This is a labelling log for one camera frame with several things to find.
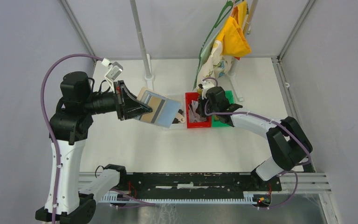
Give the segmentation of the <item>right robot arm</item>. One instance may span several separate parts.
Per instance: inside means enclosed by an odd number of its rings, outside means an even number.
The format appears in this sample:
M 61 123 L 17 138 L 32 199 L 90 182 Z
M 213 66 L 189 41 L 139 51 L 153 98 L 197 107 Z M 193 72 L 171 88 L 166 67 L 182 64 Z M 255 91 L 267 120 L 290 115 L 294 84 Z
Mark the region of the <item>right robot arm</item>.
M 267 140 L 271 156 L 251 172 L 250 183 L 255 190 L 263 190 L 273 177 L 311 162 L 313 147 L 295 118 L 272 119 L 253 113 L 230 103 L 220 86 L 205 86 L 200 91 L 197 113 L 201 117 L 217 118 L 225 125 L 246 129 Z

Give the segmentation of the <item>tan leather card holder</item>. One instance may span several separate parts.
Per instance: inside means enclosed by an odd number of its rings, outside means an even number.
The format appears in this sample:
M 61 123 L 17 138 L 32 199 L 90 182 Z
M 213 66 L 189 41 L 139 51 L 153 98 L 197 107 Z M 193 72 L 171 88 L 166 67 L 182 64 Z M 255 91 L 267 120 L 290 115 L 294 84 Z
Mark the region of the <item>tan leather card holder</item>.
M 153 112 L 141 115 L 135 119 L 165 128 L 169 128 L 173 124 L 175 115 L 182 106 L 181 102 L 165 97 L 146 87 L 140 90 L 137 100 L 146 103 L 153 109 Z

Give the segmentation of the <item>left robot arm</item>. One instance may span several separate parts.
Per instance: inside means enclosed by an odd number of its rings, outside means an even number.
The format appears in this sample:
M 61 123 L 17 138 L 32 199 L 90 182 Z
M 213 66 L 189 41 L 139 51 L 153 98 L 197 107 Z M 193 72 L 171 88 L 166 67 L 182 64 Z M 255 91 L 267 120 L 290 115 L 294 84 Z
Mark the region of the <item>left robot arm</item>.
M 68 73 L 61 82 L 62 97 L 55 114 L 47 119 L 53 166 L 47 201 L 35 213 L 38 221 L 87 224 L 109 190 L 129 185 L 126 168 L 108 164 L 96 179 L 79 188 L 81 157 L 93 115 L 115 112 L 119 120 L 127 120 L 152 112 L 123 81 L 115 82 L 113 91 L 104 92 L 94 92 L 93 82 L 82 71 Z

